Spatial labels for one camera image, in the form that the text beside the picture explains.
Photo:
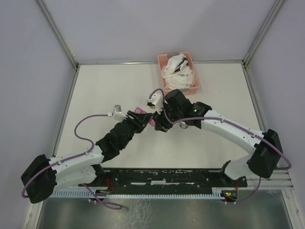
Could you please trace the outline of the pink pill organizer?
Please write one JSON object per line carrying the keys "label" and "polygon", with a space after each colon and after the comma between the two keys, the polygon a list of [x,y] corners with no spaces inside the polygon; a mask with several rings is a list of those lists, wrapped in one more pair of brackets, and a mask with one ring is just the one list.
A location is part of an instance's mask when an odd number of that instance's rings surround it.
{"label": "pink pill organizer", "polygon": [[[136,109],[134,110],[135,113],[137,114],[146,114],[147,112],[139,107],[136,107]],[[149,125],[152,127],[155,127],[155,121],[151,118],[149,121]]]}

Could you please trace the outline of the white vitamin bottle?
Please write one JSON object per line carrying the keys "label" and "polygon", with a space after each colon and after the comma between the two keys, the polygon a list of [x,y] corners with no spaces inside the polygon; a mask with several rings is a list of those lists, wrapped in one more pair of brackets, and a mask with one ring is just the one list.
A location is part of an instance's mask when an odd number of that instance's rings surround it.
{"label": "white vitamin bottle", "polygon": [[182,129],[187,129],[189,127],[185,122],[180,122],[179,125]]}

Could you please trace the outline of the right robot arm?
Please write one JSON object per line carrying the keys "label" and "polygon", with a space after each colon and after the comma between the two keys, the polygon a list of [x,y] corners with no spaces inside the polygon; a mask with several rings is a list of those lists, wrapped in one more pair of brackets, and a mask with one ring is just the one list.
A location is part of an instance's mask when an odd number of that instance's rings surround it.
{"label": "right robot arm", "polygon": [[192,103],[175,89],[167,95],[152,92],[147,104],[155,108],[155,130],[167,132],[175,123],[182,128],[194,126],[215,133],[241,147],[248,155],[227,161],[220,170],[219,182],[229,187],[247,175],[270,178],[282,155],[278,133],[274,130],[253,130],[218,113],[202,102]]}

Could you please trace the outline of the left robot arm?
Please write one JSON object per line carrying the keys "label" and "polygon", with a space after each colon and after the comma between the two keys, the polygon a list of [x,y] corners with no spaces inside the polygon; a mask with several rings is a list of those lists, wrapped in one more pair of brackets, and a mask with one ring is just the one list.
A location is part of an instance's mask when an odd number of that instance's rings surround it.
{"label": "left robot arm", "polygon": [[150,122],[151,113],[137,114],[128,111],[102,139],[91,142],[91,146],[70,156],[35,157],[21,175],[23,198],[32,204],[44,201],[59,189],[93,183],[101,186],[105,182],[101,163],[114,159],[126,148],[135,134],[141,133]]}

